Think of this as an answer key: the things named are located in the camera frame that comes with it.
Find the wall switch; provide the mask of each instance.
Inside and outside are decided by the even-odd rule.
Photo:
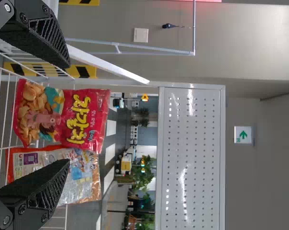
[[[134,29],[134,42],[148,42],[149,29],[135,28]]]

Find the snack chips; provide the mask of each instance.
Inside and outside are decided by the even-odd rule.
[[[109,90],[60,90],[20,79],[14,131],[25,147],[44,138],[100,153],[109,98]]]
[[[70,170],[58,206],[101,200],[99,155],[87,150],[61,145],[7,149],[7,181],[11,183],[61,159],[70,159]]]

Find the yellow and black striped tape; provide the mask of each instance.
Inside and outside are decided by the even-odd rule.
[[[59,4],[74,6],[99,6],[100,0],[59,0]]]
[[[48,77],[63,75],[63,72],[48,63],[23,62],[22,64],[30,69],[39,71],[39,73]],[[34,76],[32,71],[14,62],[4,62],[3,67],[21,76]],[[89,65],[71,65],[71,67],[65,69],[65,71],[74,78],[97,78],[97,68]]]

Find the screw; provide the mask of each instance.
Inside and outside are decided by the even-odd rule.
[[[46,7],[46,5],[43,5],[43,12],[45,14],[48,14],[49,13],[49,9]]]
[[[10,219],[11,219],[10,216],[6,216],[3,220],[3,225],[7,225],[9,223]]]
[[[43,216],[41,217],[41,222],[45,223],[47,219],[48,219],[48,215],[44,213]]]
[[[21,205],[18,209],[19,215],[22,215],[26,210],[26,205]]]
[[[24,24],[28,23],[28,18],[25,16],[24,13],[20,13],[20,19]]]
[[[5,3],[4,7],[8,13],[11,12],[11,7],[9,6],[9,4]]]

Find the wire shelf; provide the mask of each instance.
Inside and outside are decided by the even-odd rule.
[[[8,163],[5,164],[6,154],[10,155],[10,149],[22,147],[13,131],[13,116],[17,82],[20,78],[35,82],[27,77],[15,74],[0,67],[0,188],[7,184]],[[49,143],[33,143],[32,147],[44,147]],[[58,207],[52,218],[41,229],[65,230],[67,228],[68,205]]]
[[[74,77],[68,74],[65,70],[43,61],[32,54],[26,53],[1,39],[0,55],[6,59],[4,63],[6,69],[8,69],[7,67],[11,62],[27,70],[27,76],[41,76],[46,79],[49,77],[68,77],[74,80]]]

